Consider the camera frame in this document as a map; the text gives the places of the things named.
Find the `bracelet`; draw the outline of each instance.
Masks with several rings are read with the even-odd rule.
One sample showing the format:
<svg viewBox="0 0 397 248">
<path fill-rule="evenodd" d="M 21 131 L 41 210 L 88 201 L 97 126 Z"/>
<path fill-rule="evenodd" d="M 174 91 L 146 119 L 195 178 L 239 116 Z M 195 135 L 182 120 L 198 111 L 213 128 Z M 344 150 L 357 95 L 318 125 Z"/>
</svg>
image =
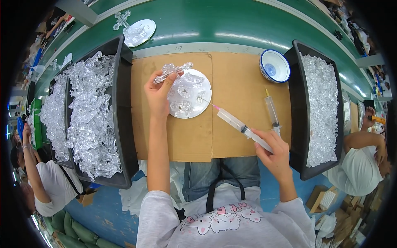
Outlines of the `bracelet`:
<svg viewBox="0 0 397 248">
<path fill-rule="evenodd" d="M 22 145 L 22 150 L 25 149 L 25 148 L 29 148 L 29 150 L 30 150 L 31 147 L 32 147 L 31 144 L 23 144 Z"/>
</svg>

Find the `white t-shirt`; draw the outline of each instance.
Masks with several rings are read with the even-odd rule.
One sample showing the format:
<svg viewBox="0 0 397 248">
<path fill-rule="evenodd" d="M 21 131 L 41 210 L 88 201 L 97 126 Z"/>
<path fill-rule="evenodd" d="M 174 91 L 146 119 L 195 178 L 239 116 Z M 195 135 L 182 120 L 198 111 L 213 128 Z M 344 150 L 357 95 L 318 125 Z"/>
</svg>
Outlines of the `white t-shirt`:
<svg viewBox="0 0 397 248">
<path fill-rule="evenodd" d="M 351 148 L 342 164 L 323 172 L 323 175 L 335 187 L 349 195 L 368 195 L 383 180 L 374 158 L 375 152 L 375 146 Z"/>
<path fill-rule="evenodd" d="M 61 211 L 66 204 L 77 196 L 77 193 L 70 185 L 59 165 L 55 164 L 54 161 L 50 160 L 47 164 L 40 162 L 36 165 L 36 168 L 39 171 L 43 187 L 51 199 L 49 203 L 42 203 L 35 196 L 36 210 L 39 214 L 50 217 Z M 83 186 L 76 172 L 66 167 L 64 169 L 70 179 L 72 179 L 76 189 L 80 193 L 83 192 Z"/>
<path fill-rule="evenodd" d="M 239 188 L 221 184 L 215 189 L 214 211 L 203 210 L 205 195 L 190 202 L 198 213 L 185 214 L 188 217 L 181 223 L 171 197 L 163 191 L 150 191 L 142 201 L 137 248 L 314 247 L 314 227 L 300 198 L 280 202 L 266 213 L 256 201 L 259 197 L 250 201 L 260 188 L 245 191 L 246 200 L 240 201 Z"/>
</svg>

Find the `glue syringe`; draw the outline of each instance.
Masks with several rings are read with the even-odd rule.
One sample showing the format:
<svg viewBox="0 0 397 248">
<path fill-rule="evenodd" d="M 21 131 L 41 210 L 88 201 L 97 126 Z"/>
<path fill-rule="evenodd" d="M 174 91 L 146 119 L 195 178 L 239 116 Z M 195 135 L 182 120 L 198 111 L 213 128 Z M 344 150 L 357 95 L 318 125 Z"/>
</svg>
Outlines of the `glue syringe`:
<svg viewBox="0 0 397 248">
<path fill-rule="evenodd" d="M 219 108 L 218 106 L 213 105 L 210 102 L 208 102 L 208 103 L 211 104 L 217 110 L 219 110 L 217 116 L 219 116 L 222 120 L 229 123 L 232 127 L 234 127 L 239 132 L 244 134 L 247 138 L 253 139 L 255 142 L 259 143 L 263 148 L 265 148 L 269 152 L 273 153 L 273 149 L 264 140 L 262 140 L 258 135 L 254 134 L 251 131 L 251 128 L 247 127 L 242 121 L 240 121 L 239 119 L 237 119 L 236 117 L 231 115 L 229 112 L 227 112 L 223 108 Z"/>
<path fill-rule="evenodd" d="M 280 126 L 280 122 L 278 121 L 278 118 L 277 118 L 276 108 L 274 107 L 273 99 L 269 95 L 269 92 L 267 89 L 266 89 L 265 102 L 266 102 L 266 105 L 269 110 L 270 119 L 272 120 L 272 126 L 273 126 L 272 130 L 274 130 L 278 134 L 278 136 L 281 137 L 280 136 L 280 127 L 281 126 Z"/>
</svg>

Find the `black plastic tray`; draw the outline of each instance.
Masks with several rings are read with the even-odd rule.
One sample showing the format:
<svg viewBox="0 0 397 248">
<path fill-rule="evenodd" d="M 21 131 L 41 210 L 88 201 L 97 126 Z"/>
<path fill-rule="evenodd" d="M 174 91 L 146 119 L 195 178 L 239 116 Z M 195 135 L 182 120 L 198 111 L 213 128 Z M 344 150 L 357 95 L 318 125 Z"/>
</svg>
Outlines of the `black plastic tray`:
<svg viewBox="0 0 397 248">
<path fill-rule="evenodd" d="M 131 115 L 131 66 L 132 51 L 124 44 L 124 35 L 117 36 L 110 41 L 100 45 L 84 55 L 76 63 L 86 60 L 102 51 L 103 55 L 116 54 L 116 64 L 114 67 L 113 86 L 106 89 L 105 93 L 110 94 L 110 105 L 113 105 L 114 134 L 116 137 L 117 151 L 121 162 L 121 173 L 114 174 L 111 178 L 96 177 L 95 183 L 129 189 L 131 187 L 131 178 L 138 172 L 139 165 L 132 132 L 132 115 Z M 66 104 L 65 104 L 65 127 L 70 126 L 70 117 L 72 109 L 69 105 L 73 101 L 70 96 L 71 84 L 66 86 Z M 73 157 L 72 149 L 69 149 L 71 158 Z M 77 176 L 80 180 L 91 182 L 87 173 L 82 173 L 78 164 L 75 165 Z"/>
<path fill-rule="evenodd" d="M 60 71 L 59 73 L 56 74 L 56 76 L 58 76 L 59 74 L 62 74 L 62 73 L 63 73 L 65 70 L 67 70 L 68 67 L 70 67 L 71 65 L 72 65 L 72 62 L 69 62 L 67 65 L 65 65 L 65 67 L 63 67 L 63 68 L 61 69 L 61 71 Z M 69 81 L 70 81 L 70 79 L 69 79 L 69 77 L 67 77 L 66 85 L 69 84 Z M 49 90 L 48 90 L 48 96 L 51 96 L 51 94 L 52 94 L 51 87 L 52 87 L 55 83 L 56 83 L 56 82 L 55 82 L 55 79 L 52 79 L 51 82 L 50 82 Z M 74 169 L 75 166 L 74 166 L 74 162 L 73 162 L 72 157 L 69 158 L 69 161 L 58 162 L 58 160 L 55 158 L 55 151 L 52 149 L 51 141 L 48 140 L 48 142 L 50 143 L 51 157 L 52 157 L 52 160 L 54 161 L 54 163 L 56 163 L 57 165 L 61 165 L 61 166 L 67 167 L 67 168 L 69 168 L 69 169 Z"/>
<path fill-rule="evenodd" d="M 310 142 L 310 107 L 306 75 L 299 52 L 303 56 L 309 54 L 312 57 L 316 56 L 324 59 L 327 64 L 332 64 L 337 81 L 339 104 L 337 109 L 338 136 L 336 138 L 335 154 L 338 160 L 321 163 L 315 167 L 306 166 Z M 341 158 L 343 147 L 343 99 L 341 82 L 334 61 L 298 40 L 292 41 L 292 48 L 284 56 L 291 67 L 291 77 L 288 81 L 291 98 L 291 157 L 289 164 L 301 174 L 301 180 L 305 181 L 336 166 Z"/>
</svg>

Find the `black strap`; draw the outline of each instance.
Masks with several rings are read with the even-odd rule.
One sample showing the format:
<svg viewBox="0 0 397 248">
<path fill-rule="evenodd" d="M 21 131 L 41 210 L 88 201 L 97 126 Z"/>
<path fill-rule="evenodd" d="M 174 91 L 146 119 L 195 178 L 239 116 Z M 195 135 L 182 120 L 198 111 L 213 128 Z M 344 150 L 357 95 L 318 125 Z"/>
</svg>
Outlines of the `black strap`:
<svg viewBox="0 0 397 248">
<path fill-rule="evenodd" d="M 85 195 L 85 190 L 84 189 L 83 189 L 82 193 L 79 193 L 79 191 L 77 191 L 76 186 L 74 185 L 74 183 L 73 183 L 72 179 L 69 177 L 69 175 L 66 173 L 65 169 L 63 168 L 63 166 L 59 165 L 59 167 L 61 167 L 61 170 L 64 172 L 64 174 L 65 174 L 67 180 L 69 181 L 70 185 L 73 187 L 74 191 L 77 193 L 76 198 L 78 198 L 79 196 Z"/>
<path fill-rule="evenodd" d="M 212 212 L 214 210 L 214 195 L 215 195 L 215 188 L 216 184 L 223 180 L 223 175 L 222 175 L 222 169 L 224 169 L 226 172 L 232 175 L 234 179 L 238 182 L 240 186 L 240 193 L 241 193 L 241 200 L 245 200 L 245 191 L 244 187 L 241 184 L 241 182 L 236 178 L 236 176 L 233 174 L 233 172 L 223 163 L 223 159 L 220 160 L 219 162 L 219 175 L 215 179 L 215 181 L 210 185 L 210 188 L 208 189 L 208 197 L 207 197 L 207 213 Z"/>
</svg>

